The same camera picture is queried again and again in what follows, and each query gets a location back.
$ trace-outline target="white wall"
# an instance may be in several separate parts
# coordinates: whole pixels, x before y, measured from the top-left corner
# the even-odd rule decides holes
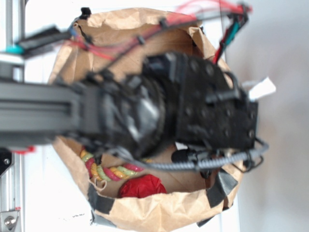
[[[308,231],[309,2],[247,2],[253,14],[227,62],[242,80],[269,75],[277,93],[260,101],[259,136],[270,150],[240,187],[241,231]]]

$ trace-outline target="red fabric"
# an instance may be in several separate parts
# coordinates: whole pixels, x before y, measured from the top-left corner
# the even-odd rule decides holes
[[[144,198],[157,193],[166,193],[161,180],[153,175],[145,175],[125,182],[120,190],[120,197]]]

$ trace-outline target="cable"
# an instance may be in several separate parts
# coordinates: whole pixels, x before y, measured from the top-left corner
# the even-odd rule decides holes
[[[197,2],[197,1],[202,1],[202,0],[192,0],[189,1],[180,7],[176,9],[176,12],[180,12],[181,10],[187,8],[190,4]],[[241,15],[244,13],[244,8],[239,5],[233,5],[229,2],[222,1],[222,0],[204,0],[204,1],[210,1],[219,4],[218,8],[207,8],[207,9],[202,9],[195,14],[191,15],[179,15],[179,14],[170,14],[166,19],[160,20],[160,25],[156,25],[152,27],[151,29],[147,30],[145,33],[142,35],[139,35],[137,37],[134,37],[130,39],[129,41],[117,45],[110,45],[110,46],[94,46],[93,44],[89,44],[86,42],[83,42],[81,36],[75,31],[73,28],[73,24],[71,24],[69,31],[73,35],[73,37],[77,40],[78,43],[75,43],[75,45],[79,46],[82,49],[88,50],[89,52],[92,52],[93,54],[100,56],[102,58],[111,60],[111,62],[106,65],[99,73],[102,73],[103,70],[110,68],[114,64],[116,64],[124,55],[126,55],[128,52],[130,52],[132,49],[134,49],[136,46],[144,44],[145,41],[150,39],[151,37],[162,33],[166,30],[171,30],[174,28],[179,28],[183,26],[188,26],[193,23],[199,22],[199,21],[205,21],[205,20],[211,20],[215,18],[220,18],[222,16],[230,16],[231,14],[237,14]],[[209,12],[209,11],[218,11],[221,12],[219,15],[214,15],[214,16],[204,16],[202,13],[204,12]],[[230,40],[232,40],[238,30],[236,30],[233,33],[233,36],[231,37]],[[106,55],[106,53],[118,53],[116,54],[115,57],[111,57],[109,55]],[[217,54],[215,56],[216,60],[218,60],[223,53],[222,47],[220,47],[217,51]]]
[[[223,157],[218,159],[211,160],[202,160],[196,163],[194,162],[179,162],[179,163],[144,163],[138,160],[129,160],[125,159],[127,162],[130,162],[134,165],[150,168],[150,169],[158,169],[162,171],[175,172],[175,171],[203,171],[209,169],[220,168],[224,165],[235,163],[237,161],[243,160],[246,161],[249,158],[255,159],[257,157],[262,156],[269,149],[269,145],[263,140],[256,138],[255,139],[262,147],[259,149],[250,149],[248,151],[238,152],[233,154],[230,157]]]

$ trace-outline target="bolt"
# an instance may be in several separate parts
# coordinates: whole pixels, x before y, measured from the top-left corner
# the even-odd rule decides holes
[[[209,76],[213,76],[214,71],[213,67],[210,64],[206,65],[206,72]]]
[[[251,112],[251,113],[250,113],[250,118],[251,118],[251,119],[254,119],[254,118],[255,118],[255,113],[254,113],[254,112]]]
[[[5,220],[4,220],[4,224],[5,226],[11,230],[15,224],[16,224],[16,219],[12,216],[8,216]]]
[[[192,111],[191,111],[191,109],[190,109],[189,107],[187,107],[187,108],[185,109],[185,113],[186,113],[188,116],[190,116],[190,115],[192,114]]]
[[[254,138],[254,130],[250,130],[248,133],[249,138],[253,139]]]
[[[205,110],[201,110],[201,115],[202,115],[202,117],[206,117],[206,112],[205,112]]]
[[[192,60],[190,62],[190,67],[193,71],[197,72],[198,71],[198,63],[195,60]]]
[[[226,129],[226,130],[224,131],[224,134],[225,134],[226,137],[229,137],[229,136],[230,136],[230,132],[228,131],[228,129]]]
[[[231,111],[230,110],[226,110],[226,116],[228,116],[228,117],[231,116]]]
[[[9,159],[5,159],[3,162],[4,162],[5,165],[9,165],[11,163],[11,161]]]

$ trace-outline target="colorful rope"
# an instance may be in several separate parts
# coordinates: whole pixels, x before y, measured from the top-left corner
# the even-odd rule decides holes
[[[86,164],[90,178],[95,177],[99,181],[119,181],[122,179],[129,179],[138,172],[144,170],[143,168],[130,163],[126,163],[123,166],[102,168],[101,165],[96,164],[95,159],[93,158],[94,155],[87,152],[85,149],[81,151],[80,157]]]

